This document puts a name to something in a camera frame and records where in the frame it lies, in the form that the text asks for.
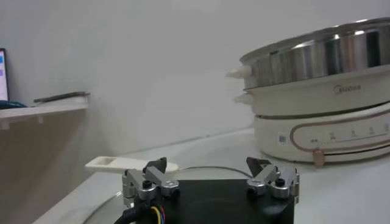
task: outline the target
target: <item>table surface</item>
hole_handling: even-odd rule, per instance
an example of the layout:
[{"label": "table surface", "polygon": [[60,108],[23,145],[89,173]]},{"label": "table surface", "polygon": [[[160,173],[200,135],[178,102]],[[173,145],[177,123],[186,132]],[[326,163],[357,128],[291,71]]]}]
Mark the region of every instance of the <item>table surface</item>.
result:
[{"label": "table surface", "polygon": [[[295,223],[389,223],[390,156],[354,163],[287,163],[261,154],[254,146],[253,130],[198,139],[177,145],[128,154],[137,159],[162,156],[180,167],[228,166],[249,172],[246,157],[270,159],[278,166],[295,166],[301,173],[300,203]],[[103,202],[121,190],[121,176],[96,173],[41,216],[34,224],[81,224]]]}]

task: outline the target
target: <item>white appliance base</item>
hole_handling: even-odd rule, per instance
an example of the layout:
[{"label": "white appliance base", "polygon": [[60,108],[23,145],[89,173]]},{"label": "white appliance base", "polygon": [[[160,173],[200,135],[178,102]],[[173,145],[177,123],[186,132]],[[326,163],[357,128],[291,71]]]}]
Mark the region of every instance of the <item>white appliance base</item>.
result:
[{"label": "white appliance base", "polygon": [[306,119],[255,118],[255,142],[288,161],[353,161],[390,153],[390,103],[353,113]]}]

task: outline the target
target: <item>screw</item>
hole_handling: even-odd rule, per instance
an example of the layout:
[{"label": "screw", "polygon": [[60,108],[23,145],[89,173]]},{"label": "screw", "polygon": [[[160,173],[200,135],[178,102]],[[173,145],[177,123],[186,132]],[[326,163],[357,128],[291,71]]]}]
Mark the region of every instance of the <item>screw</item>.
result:
[{"label": "screw", "polygon": [[149,180],[144,180],[142,182],[142,188],[146,188],[146,189],[149,189],[152,187],[152,182],[150,182]]},{"label": "screw", "polygon": [[275,180],[275,185],[276,185],[277,187],[283,187],[283,186],[285,185],[284,179],[281,179],[281,178],[276,179],[276,180]]}]

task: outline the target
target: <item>white plastic stick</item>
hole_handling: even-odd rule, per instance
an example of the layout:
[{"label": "white plastic stick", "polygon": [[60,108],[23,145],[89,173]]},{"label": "white plastic stick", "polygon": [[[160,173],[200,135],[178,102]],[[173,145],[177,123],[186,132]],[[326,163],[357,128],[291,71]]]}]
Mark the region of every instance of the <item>white plastic stick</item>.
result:
[{"label": "white plastic stick", "polygon": [[[85,168],[93,172],[123,173],[127,169],[142,170],[148,162],[132,158],[99,156],[87,163]],[[167,163],[165,172],[169,173],[178,169],[178,165]]]}]

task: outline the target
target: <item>control panel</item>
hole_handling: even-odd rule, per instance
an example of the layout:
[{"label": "control panel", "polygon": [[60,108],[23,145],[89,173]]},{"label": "control panel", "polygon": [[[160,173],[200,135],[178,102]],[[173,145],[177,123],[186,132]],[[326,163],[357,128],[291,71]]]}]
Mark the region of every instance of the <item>control panel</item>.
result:
[{"label": "control panel", "polygon": [[390,110],[360,117],[295,126],[291,142],[303,151],[358,150],[390,144]]}]

